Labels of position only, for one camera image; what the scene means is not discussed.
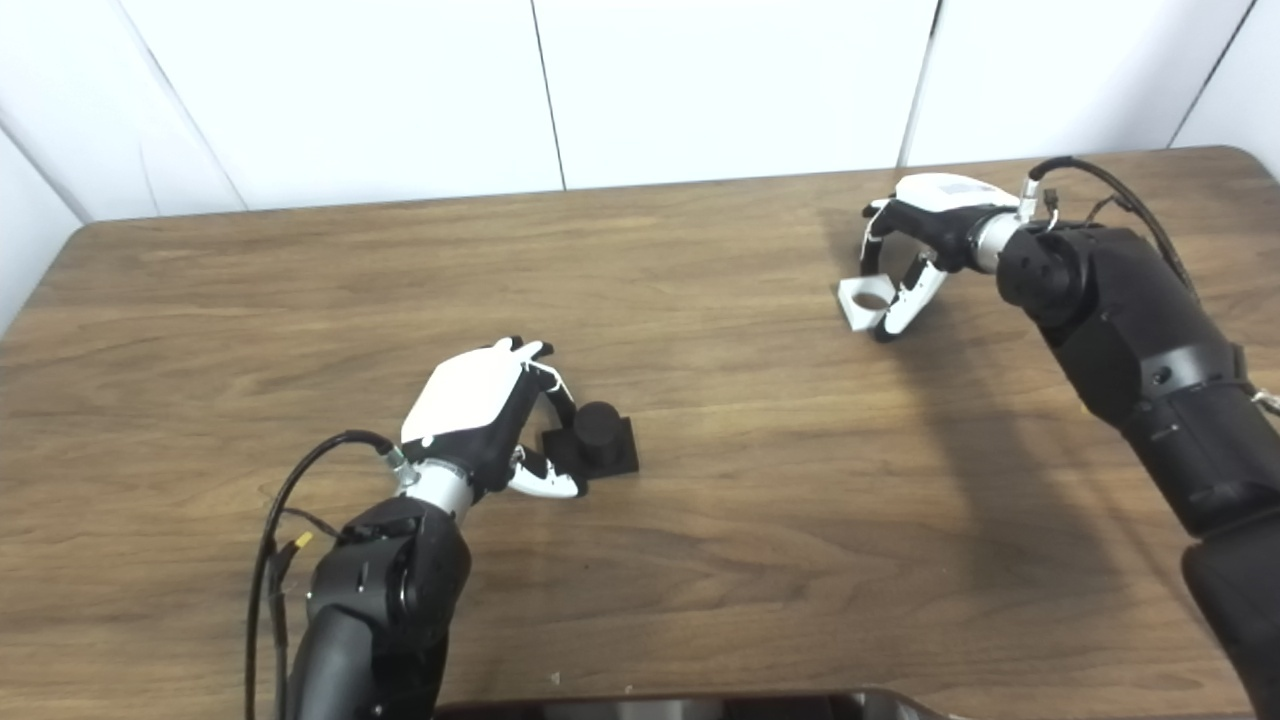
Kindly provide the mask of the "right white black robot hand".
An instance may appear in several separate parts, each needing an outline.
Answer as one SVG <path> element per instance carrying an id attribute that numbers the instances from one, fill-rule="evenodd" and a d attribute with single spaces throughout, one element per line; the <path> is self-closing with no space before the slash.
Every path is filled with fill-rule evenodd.
<path id="1" fill-rule="evenodd" d="M 979 261 L 987 225 L 1001 240 L 989 249 L 996 258 L 1009 233 L 1020 227 L 1020 200 L 1000 187 L 968 176 L 919 173 L 901 178 L 887 199 L 868 204 L 859 263 L 864 277 L 881 273 L 881 252 L 893 233 L 924 246 L 892 288 L 887 307 L 870 324 L 876 341 L 895 341 L 915 320 L 951 275 L 965 269 L 992 273 Z"/>

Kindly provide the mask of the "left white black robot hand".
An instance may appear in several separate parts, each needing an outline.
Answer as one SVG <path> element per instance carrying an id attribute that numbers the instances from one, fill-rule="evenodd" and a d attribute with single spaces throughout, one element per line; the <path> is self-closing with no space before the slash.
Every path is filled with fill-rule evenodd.
<path id="1" fill-rule="evenodd" d="M 585 480 L 520 441 L 539 398 L 549 401 L 562 428 L 576 418 L 564 379 L 543 363 L 553 351 L 511 336 L 436 365 L 401 427 L 406 460 L 420 471 L 430 464 L 454 468 L 475 503 L 508 488 L 539 498 L 585 496 Z"/>

